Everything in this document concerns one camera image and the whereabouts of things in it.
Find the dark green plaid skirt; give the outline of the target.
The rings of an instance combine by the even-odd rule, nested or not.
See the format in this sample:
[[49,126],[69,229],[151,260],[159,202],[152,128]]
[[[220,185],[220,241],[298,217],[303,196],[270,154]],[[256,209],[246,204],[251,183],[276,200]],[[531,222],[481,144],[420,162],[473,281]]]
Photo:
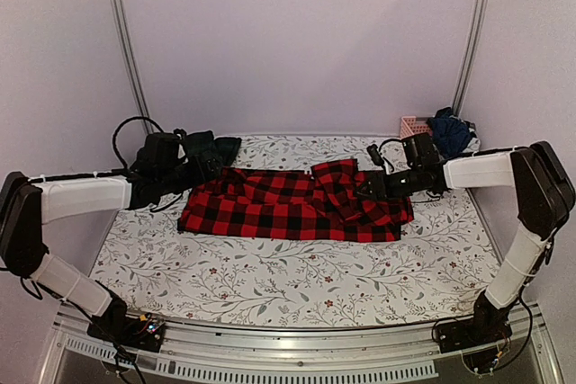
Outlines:
[[214,137],[211,130],[184,135],[184,151],[190,158],[216,160],[219,164],[231,166],[239,153],[241,138]]

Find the red black plaid shirt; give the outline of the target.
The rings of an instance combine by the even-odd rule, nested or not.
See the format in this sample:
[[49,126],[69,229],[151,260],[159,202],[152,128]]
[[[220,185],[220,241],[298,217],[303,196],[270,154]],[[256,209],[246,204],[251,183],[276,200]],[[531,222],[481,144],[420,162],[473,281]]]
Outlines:
[[356,159],[301,170],[226,167],[189,195],[179,231],[285,240],[395,242],[414,219],[408,199],[370,201],[355,190],[369,177]]

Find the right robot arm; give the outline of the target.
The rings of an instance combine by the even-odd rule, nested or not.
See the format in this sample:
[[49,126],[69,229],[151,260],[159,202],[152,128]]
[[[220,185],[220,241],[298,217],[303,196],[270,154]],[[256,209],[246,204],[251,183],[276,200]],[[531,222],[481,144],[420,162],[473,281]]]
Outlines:
[[391,202],[417,192],[507,192],[505,202],[517,228],[500,268],[478,300],[495,311],[511,307],[540,267],[549,264],[557,234],[575,206],[575,188],[553,147],[537,141],[445,158],[427,133],[403,138],[400,146],[406,169],[369,174],[355,195]]

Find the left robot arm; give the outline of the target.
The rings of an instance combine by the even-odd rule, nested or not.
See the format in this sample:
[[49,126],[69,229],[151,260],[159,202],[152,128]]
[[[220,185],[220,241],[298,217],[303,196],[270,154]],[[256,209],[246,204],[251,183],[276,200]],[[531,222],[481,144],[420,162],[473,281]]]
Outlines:
[[178,195],[215,178],[226,161],[211,131],[188,134],[158,128],[146,136],[133,163],[105,172],[28,177],[6,176],[1,189],[1,259],[7,272],[30,280],[61,299],[99,317],[100,329],[115,342],[134,333],[129,317],[104,286],[50,253],[43,242],[49,223],[109,210],[160,210],[167,195]]

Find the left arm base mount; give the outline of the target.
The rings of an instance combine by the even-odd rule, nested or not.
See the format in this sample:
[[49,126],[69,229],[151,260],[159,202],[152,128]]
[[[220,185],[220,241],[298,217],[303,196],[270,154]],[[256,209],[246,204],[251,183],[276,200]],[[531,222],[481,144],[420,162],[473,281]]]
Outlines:
[[165,320],[151,313],[127,314],[122,299],[113,299],[100,317],[92,316],[87,334],[93,338],[152,353],[159,353],[165,336]]

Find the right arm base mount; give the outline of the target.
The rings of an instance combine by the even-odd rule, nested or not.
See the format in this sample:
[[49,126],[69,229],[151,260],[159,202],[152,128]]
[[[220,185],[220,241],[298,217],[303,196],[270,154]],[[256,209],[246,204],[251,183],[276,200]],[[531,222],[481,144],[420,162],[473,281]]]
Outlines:
[[512,336],[509,311],[510,307],[496,309],[490,303],[475,306],[472,317],[437,321],[431,330],[432,340],[441,353],[474,348],[462,356],[466,369],[478,375],[493,373]]

